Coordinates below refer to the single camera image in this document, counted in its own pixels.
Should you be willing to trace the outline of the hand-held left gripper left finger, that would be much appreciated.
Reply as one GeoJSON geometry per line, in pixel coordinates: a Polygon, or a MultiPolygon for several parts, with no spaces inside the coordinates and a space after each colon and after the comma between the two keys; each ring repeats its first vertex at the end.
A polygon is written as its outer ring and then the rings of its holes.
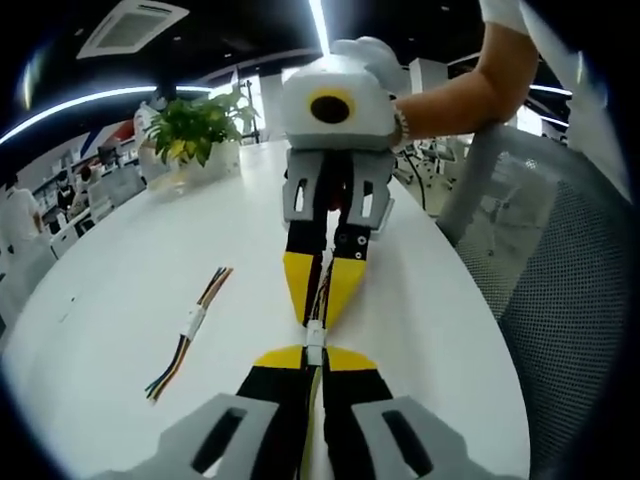
{"type": "Polygon", "coordinates": [[[301,479],[308,428],[305,348],[263,354],[237,393],[218,394],[161,433],[154,455],[96,479],[301,479]]]}

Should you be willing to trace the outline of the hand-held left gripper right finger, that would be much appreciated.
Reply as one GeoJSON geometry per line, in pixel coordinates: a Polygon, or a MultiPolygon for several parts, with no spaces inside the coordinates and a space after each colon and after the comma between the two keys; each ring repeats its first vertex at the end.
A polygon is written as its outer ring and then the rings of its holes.
{"type": "Polygon", "coordinates": [[[409,396],[395,397],[365,355],[329,346],[324,438],[336,479],[483,479],[463,436],[409,396]]]}

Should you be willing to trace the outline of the person's right hand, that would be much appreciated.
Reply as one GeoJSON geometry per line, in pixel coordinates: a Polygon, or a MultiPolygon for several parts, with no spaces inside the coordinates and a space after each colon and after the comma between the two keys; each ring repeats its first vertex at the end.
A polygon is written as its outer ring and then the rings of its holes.
{"type": "Polygon", "coordinates": [[[405,87],[404,69],[396,54],[378,38],[361,36],[353,40],[335,40],[330,46],[330,52],[361,61],[365,69],[391,94],[398,95],[405,87]]]}

